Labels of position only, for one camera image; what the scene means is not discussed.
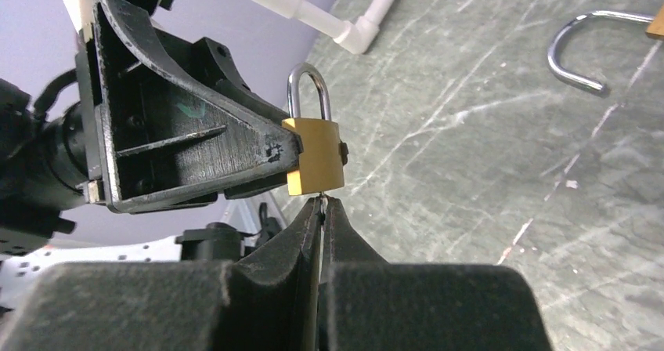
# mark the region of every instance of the black cable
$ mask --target black cable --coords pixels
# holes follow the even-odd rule
[[[33,103],[33,118],[41,126],[49,114],[49,110],[56,103],[58,95],[69,85],[76,82],[76,69],[65,71],[55,77],[44,89],[40,96]]]
[[[270,241],[275,237],[280,231],[281,226],[279,221],[272,216],[268,216],[268,204],[261,202],[258,206],[258,220],[261,225],[261,230],[254,234],[249,233],[240,233],[243,237],[256,237],[259,236],[256,240],[256,245],[253,247],[246,247],[244,249],[244,255],[249,255],[256,249],[260,248],[263,244]]]

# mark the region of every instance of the chrome hook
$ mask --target chrome hook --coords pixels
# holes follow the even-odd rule
[[[594,19],[622,20],[635,24],[648,25],[655,19],[655,17],[646,14],[614,12],[611,10],[596,10],[591,13],[577,16],[575,19],[571,20],[556,34],[554,40],[549,45],[549,49],[547,50],[547,61],[549,63],[549,69],[556,78],[568,85],[572,85],[576,88],[582,89],[583,91],[590,92],[591,94],[597,96],[606,96],[608,94],[607,85],[592,78],[585,77],[581,74],[568,71],[560,65],[559,61],[561,50],[558,46],[562,42],[565,42],[566,38],[569,38],[568,34],[575,30],[575,27],[578,27],[580,24],[582,24],[583,21]]]

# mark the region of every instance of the bolt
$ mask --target bolt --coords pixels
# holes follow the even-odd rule
[[[141,179],[136,183],[136,191],[139,194],[148,194],[153,188],[154,185],[149,179]]]
[[[145,128],[145,122],[140,116],[133,115],[127,120],[127,125],[134,129],[143,129]]]

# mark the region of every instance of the padlock body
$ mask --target padlock body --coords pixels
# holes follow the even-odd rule
[[[288,118],[281,125],[300,136],[304,150],[298,169],[288,172],[288,193],[300,196],[342,188],[339,124],[318,118]]]

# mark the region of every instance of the pvc pipe elbow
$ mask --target pvc pipe elbow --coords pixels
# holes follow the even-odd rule
[[[358,18],[355,24],[348,21],[345,21],[345,23],[346,30],[344,34],[335,38],[334,42],[354,55],[366,52],[376,35],[378,35],[378,31],[381,30],[377,24],[368,20],[365,16]]]

